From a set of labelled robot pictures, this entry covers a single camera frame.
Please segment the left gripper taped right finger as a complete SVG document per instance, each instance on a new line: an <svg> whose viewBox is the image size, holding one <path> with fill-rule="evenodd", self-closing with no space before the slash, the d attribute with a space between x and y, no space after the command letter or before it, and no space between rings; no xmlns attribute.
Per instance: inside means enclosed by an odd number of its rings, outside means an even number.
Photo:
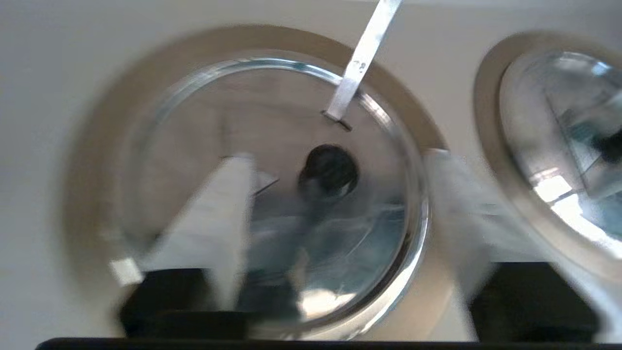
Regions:
<svg viewBox="0 0 622 350"><path fill-rule="evenodd" d="M424 165L433 219L466 301L479 293L500 263L550 261L535 231L461 157L429 149Z"/></svg>

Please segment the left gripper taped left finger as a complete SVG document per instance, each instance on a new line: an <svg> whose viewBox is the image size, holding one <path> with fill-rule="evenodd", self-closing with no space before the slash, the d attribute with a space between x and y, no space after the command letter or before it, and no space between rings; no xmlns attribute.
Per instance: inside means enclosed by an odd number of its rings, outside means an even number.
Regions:
<svg viewBox="0 0 622 350"><path fill-rule="evenodd" d="M189 178L158 179L147 158L124 159L111 186L109 266L120 284L149 272L198 269L217 310L236 306L259 190L251 153L208 157Z"/></svg>

